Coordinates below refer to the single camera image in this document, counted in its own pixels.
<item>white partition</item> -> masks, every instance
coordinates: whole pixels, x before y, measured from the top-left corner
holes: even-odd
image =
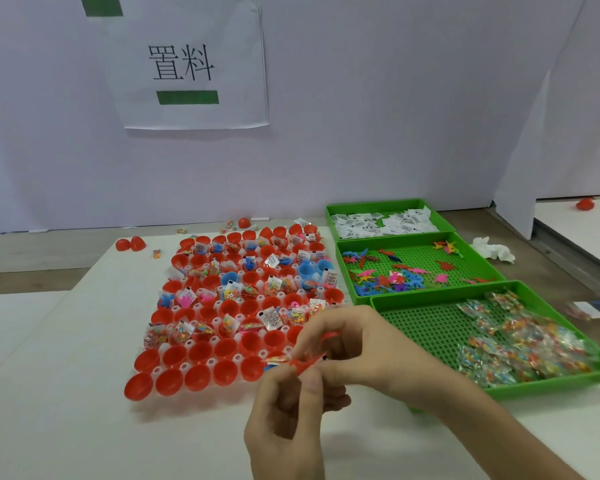
[[[255,0],[271,126],[128,131],[80,0],[0,0],[0,232],[490,203],[582,0]]]

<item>green tray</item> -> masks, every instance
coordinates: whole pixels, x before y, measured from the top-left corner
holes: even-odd
[[[463,254],[464,258],[456,254],[448,255],[442,250],[433,249],[434,241],[450,241],[455,242],[456,247]],[[380,257],[382,261],[371,262],[366,261],[362,269],[357,264],[345,264],[342,259],[342,253],[345,251],[361,252],[365,248],[369,249],[369,255]],[[435,277],[437,274],[448,274],[448,286],[446,288],[458,286],[475,286],[466,283],[461,278],[471,279],[473,277],[482,278],[483,280],[506,281],[506,278],[501,275],[496,268],[490,265],[486,259],[482,258],[473,250],[469,244],[464,242],[458,234],[454,232],[426,232],[422,234],[396,235],[390,237],[373,237],[370,239],[352,239],[340,241],[336,245],[336,259],[340,265],[344,282],[347,284],[349,294],[354,305],[367,305],[371,297],[358,296],[353,286],[353,281],[349,277],[348,270],[358,274],[362,270],[376,269],[375,276],[384,274],[389,275],[392,265],[399,264],[391,261],[388,257],[375,252],[378,249],[394,251],[403,264],[412,267],[419,267],[430,271],[430,275]],[[453,264],[457,269],[453,271],[442,271],[436,260],[444,261]],[[402,293],[391,294],[414,294],[422,293],[426,290],[405,291]]]
[[[536,295],[528,286],[519,281],[504,283],[485,283],[463,288],[428,290],[412,294],[388,294],[371,299],[371,305],[385,320],[392,323],[408,338],[439,358],[454,370],[458,370],[458,350],[460,344],[475,335],[480,335],[473,321],[464,315],[456,303],[465,299],[483,299],[489,291],[510,289],[516,293],[529,311],[554,319],[560,325],[573,330],[581,339],[586,336],[574,325],[563,318],[547,302]],[[491,306],[494,321],[504,322],[505,312]],[[495,336],[499,343],[506,339],[499,333]],[[589,340],[597,350],[600,348]],[[596,370],[576,376],[543,379],[515,385],[490,387],[485,389],[488,395],[499,401],[524,395],[543,394],[563,389],[586,387],[600,382],[600,362]]]
[[[338,241],[366,241],[368,239],[385,239],[392,236],[382,237],[364,237],[362,239],[341,239],[336,231],[336,226],[333,224],[331,218],[334,214],[382,214],[384,217],[389,217],[390,214],[396,212],[403,212],[408,209],[424,209],[424,207],[431,209],[431,206],[426,203],[423,199],[414,198],[410,200],[385,200],[381,202],[359,202],[359,203],[340,203],[334,205],[327,205],[327,222],[331,229],[333,239]],[[429,218],[431,223],[438,228],[440,232],[454,232],[456,229],[446,220],[444,220],[439,213],[431,209],[431,217]]]

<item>pink toy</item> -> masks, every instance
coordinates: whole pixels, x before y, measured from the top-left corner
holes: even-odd
[[[447,284],[447,278],[449,277],[448,274],[439,274],[436,276],[436,279],[433,280],[434,283],[442,283],[442,284]]]

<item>crumpled tissue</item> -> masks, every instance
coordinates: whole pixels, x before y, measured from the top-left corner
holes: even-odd
[[[488,244],[488,237],[476,237],[471,244],[471,247],[480,254],[483,258],[499,259],[513,263],[516,257],[511,254],[508,247],[502,244]]]

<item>person's right hand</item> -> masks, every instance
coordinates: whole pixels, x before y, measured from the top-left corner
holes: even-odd
[[[340,334],[321,340],[330,331]],[[366,305],[312,316],[292,355],[303,360],[320,353],[330,359],[317,364],[325,385],[365,385],[432,413],[444,407],[452,383],[464,379]]]

